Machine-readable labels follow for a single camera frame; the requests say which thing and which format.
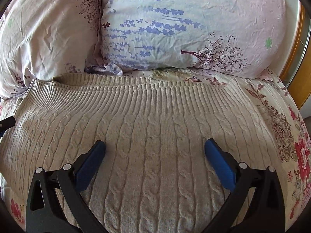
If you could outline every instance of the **floral pillowcase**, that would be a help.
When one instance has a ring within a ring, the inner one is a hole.
[[[0,97],[100,58],[100,0],[12,0],[0,19]]]
[[[257,78],[285,30],[285,0],[103,0],[96,71],[197,67]]]

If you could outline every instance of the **green star print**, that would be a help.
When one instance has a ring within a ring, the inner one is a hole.
[[[272,39],[271,38],[268,38],[266,40],[266,48],[267,49],[271,49],[271,46],[272,46]]]

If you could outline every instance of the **bed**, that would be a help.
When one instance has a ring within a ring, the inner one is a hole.
[[[36,167],[52,170],[73,162],[94,139],[101,139],[111,153],[83,198],[108,231],[123,232],[127,225],[132,232],[200,232],[228,196],[200,149],[203,140],[214,137],[237,161],[260,169],[275,166],[289,229],[311,196],[311,140],[279,78],[290,59],[300,24],[300,3],[286,0],[286,5],[296,13],[288,17],[286,40],[278,48],[286,58],[273,63],[256,79],[201,67],[125,69],[121,77],[102,76],[107,73],[101,64],[105,58],[91,55],[86,67],[93,74],[67,73],[56,75],[50,82],[44,78],[29,80],[29,84],[24,81],[29,87],[26,93],[0,103],[1,120],[11,115],[17,119],[16,129],[7,131],[0,141],[2,200],[15,221],[25,229],[24,205]],[[101,24],[107,29],[107,22]],[[93,32],[102,33],[99,28]],[[114,68],[108,72],[118,74]],[[126,95],[137,97],[137,103]],[[148,110],[144,102],[150,104]],[[163,132],[168,127],[172,129],[167,132],[170,136]],[[145,134],[145,140],[136,139],[140,133]],[[161,144],[166,140],[175,145]],[[171,156],[175,162],[167,160]],[[169,197],[166,186],[172,190]],[[243,219],[251,195],[237,223]],[[164,205],[168,201],[169,209]],[[68,220],[75,224],[64,200],[61,202]],[[126,216],[128,211],[133,216]]]

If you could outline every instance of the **cable knit sweater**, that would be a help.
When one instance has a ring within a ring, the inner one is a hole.
[[[287,193],[273,138],[235,79],[215,87],[67,74],[33,81],[15,117],[1,142],[0,172],[24,200],[37,167],[59,169],[96,140],[106,143],[82,196],[109,232],[201,232],[228,195],[204,156],[211,137],[238,162],[273,165]]]

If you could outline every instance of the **clamp jaw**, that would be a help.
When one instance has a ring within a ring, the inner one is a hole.
[[[36,169],[26,207],[27,233],[108,233],[80,195],[97,172],[105,152],[105,144],[98,140],[72,165],[48,172],[41,167]],[[55,189],[61,189],[80,228],[68,223]]]
[[[237,163],[212,138],[206,141],[204,149],[221,184],[231,194],[203,233],[284,233],[285,207],[275,168],[257,170],[244,162]],[[251,187],[256,190],[245,218],[232,227]]]

